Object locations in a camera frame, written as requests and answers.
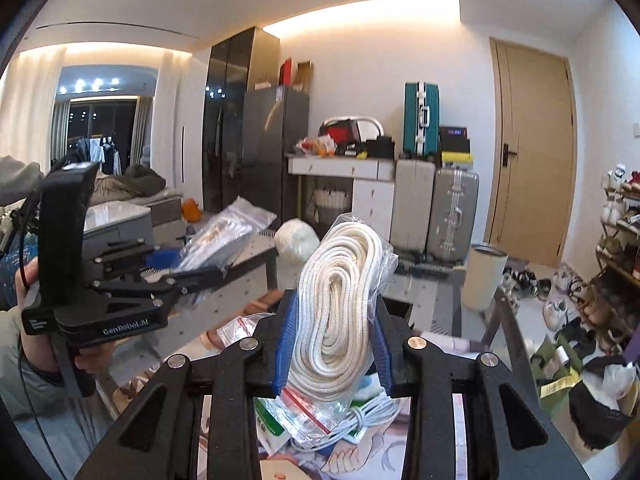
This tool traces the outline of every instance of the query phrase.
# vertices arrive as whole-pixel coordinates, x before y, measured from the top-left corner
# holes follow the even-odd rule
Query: refrigerator
[[[276,213],[273,229],[296,216],[298,181],[287,171],[286,154],[307,136],[308,120],[308,95],[288,86],[244,97],[239,194]]]
[[[279,56],[280,40],[258,27],[211,49],[202,123],[206,211],[218,212],[240,194],[244,96],[257,82],[277,79]]]

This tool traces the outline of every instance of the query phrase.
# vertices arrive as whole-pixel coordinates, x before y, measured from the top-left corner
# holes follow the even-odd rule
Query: gray curtain
[[[142,147],[148,142],[147,131],[151,131],[151,113],[153,109],[154,99],[152,97],[138,97],[136,115],[133,118],[130,164],[140,163]]]
[[[51,119],[51,160],[66,155],[66,134],[69,130],[69,109],[71,101],[58,101],[53,105]]]

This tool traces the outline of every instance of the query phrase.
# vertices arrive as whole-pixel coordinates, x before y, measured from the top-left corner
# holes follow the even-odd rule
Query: gray suitcase
[[[424,160],[398,160],[391,217],[393,247],[423,253],[427,245],[436,167]]]
[[[461,262],[471,244],[479,179],[475,173],[442,169],[436,173],[427,253],[442,262]]]

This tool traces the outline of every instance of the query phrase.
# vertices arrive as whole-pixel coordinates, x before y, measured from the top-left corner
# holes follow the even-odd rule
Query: gray refrigerator
[[[271,228],[296,215],[298,186],[285,153],[306,137],[309,97],[287,86],[247,92],[242,114],[240,195],[276,213]]]

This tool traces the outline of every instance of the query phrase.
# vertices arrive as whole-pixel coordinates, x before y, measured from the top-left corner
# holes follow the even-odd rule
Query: person's hand
[[[33,285],[38,279],[38,259],[34,258],[27,266],[24,267],[24,274],[28,285]],[[18,308],[24,308],[24,299],[26,290],[20,270],[15,273],[15,292],[18,299]],[[27,335],[24,329],[21,329],[22,348],[24,355],[28,361],[38,370],[43,372],[59,372],[58,362],[56,361],[53,348],[49,336],[43,335]],[[90,374],[97,374],[107,367],[113,354],[115,343],[105,343],[92,348],[81,348],[80,355],[76,356],[74,363],[80,370],[84,370]]]

